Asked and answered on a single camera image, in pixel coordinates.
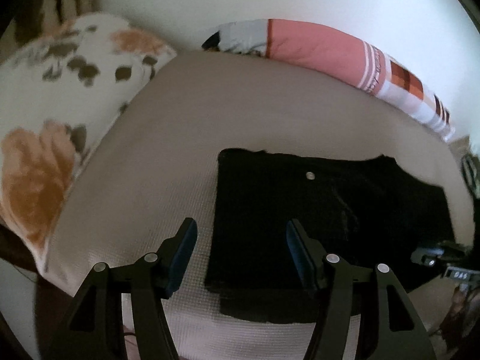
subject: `black garment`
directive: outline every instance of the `black garment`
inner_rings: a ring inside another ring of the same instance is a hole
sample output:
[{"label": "black garment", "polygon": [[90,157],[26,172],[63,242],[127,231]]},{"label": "black garment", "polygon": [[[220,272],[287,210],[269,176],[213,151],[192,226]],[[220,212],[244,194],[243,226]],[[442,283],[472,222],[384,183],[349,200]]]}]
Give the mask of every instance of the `black garment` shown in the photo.
[{"label": "black garment", "polygon": [[418,181],[393,158],[340,161],[225,149],[218,156],[205,278],[220,293],[223,314],[315,320],[318,306],[302,290],[286,242],[292,218],[351,264],[388,264],[407,291],[439,274],[410,262],[417,245],[454,240],[443,190]]}]

